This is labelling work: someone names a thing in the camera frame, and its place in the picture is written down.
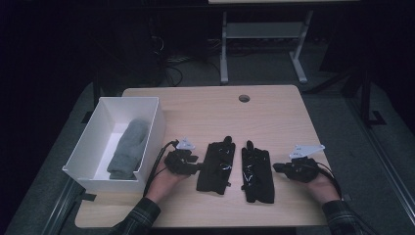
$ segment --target person's arm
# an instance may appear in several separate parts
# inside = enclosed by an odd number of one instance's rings
[[[174,186],[189,177],[171,173],[166,168],[164,159],[160,161],[156,173],[158,174],[153,179],[147,195],[111,230],[110,235],[147,234],[161,212],[158,204],[170,194]]]
[[[342,201],[335,186],[323,174],[309,183],[300,183],[322,206],[330,231],[334,235],[367,234],[361,227],[354,212]]]

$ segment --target person's right hand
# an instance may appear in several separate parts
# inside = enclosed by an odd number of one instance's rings
[[[319,173],[315,179],[308,183],[295,182],[307,188],[320,205],[341,199],[333,183],[324,174]]]

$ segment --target human hand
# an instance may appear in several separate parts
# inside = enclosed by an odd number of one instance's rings
[[[158,204],[170,194],[174,186],[189,176],[190,175],[172,173],[168,170],[164,163],[164,158],[162,158],[156,169],[156,176],[153,179],[153,182],[151,183],[149,191],[145,197]]]
[[[308,183],[295,182],[304,186],[320,205],[341,199],[333,183],[322,173]]]

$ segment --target person's left hand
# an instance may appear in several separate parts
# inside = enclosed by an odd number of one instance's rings
[[[160,160],[160,163],[156,169],[156,177],[153,179],[149,191],[145,196],[156,204],[167,197],[174,186],[176,186],[180,181],[190,176],[172,173],[168,170],[168,168],[166,168],[164,159],[165,158],[162,158]]]

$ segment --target white plastic part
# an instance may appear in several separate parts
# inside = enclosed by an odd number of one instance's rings
[[[176,146],[176,149],[182,149],[182,150],[194,150],[196,147],[187,139],[187,137],[184,137],[184,139],[179,141],[179,144]]]
[[[324,150],[324,145],[296,145],[294,151],[290,154],[291,159],[298,159]]]

